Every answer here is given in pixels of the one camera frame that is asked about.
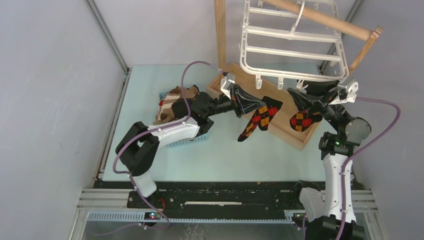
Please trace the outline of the red black argyle sock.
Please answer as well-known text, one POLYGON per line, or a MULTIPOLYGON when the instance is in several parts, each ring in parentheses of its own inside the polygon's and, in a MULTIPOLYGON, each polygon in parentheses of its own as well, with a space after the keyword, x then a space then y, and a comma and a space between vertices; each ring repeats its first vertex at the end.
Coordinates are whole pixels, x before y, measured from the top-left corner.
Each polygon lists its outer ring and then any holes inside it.
POLYGON ((289 120, 289 124, 293 130, 304 132, 313 124, 321 122, 322 119, 323 117, 319 112, 308 114, 306 111, 302 111, 293 115, 289 120))

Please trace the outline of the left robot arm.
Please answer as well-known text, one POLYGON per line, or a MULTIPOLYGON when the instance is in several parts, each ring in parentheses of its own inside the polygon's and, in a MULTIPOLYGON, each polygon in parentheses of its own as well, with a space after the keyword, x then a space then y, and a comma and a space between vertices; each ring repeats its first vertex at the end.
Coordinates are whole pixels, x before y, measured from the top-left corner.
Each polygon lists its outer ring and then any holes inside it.
POLYGON ((150 126, 141 121, 134 123, 116 147, 115 162, 126 167, 123 173, 138 191, 138 201, 145 208, 153 208, 158 194, 150 168, 160 148, 206 134, 214 124, 211 116, 234 112, 240 118, 264 106, 266 103, 262 99, 250 95, 237 84, 228 94, 222 93, 217 98, 202 91, 192 99, 180 99, 176 102, 177 120, 150 126))

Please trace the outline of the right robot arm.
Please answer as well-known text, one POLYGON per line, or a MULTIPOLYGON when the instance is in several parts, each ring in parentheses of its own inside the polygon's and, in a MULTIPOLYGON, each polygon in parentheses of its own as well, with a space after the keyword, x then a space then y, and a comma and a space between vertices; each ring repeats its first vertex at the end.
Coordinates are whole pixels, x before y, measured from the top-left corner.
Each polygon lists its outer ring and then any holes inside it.
POLYGON ((365 228, 358 225, 351 196, 352 160, 355 147, 371 133, 363 118, 351 116, 342 101, 352 90, 332 84, 318 84, 319 91, 308 91, 308 84, 298 80, 296 88, 288 88, 299 112, 318 114, 336 133, 325 132, 318 148, 325 173, 325 198, 311 187, 291 194, 291 204, 305 209, 303 234, 306 240, 363 240, 365 228))

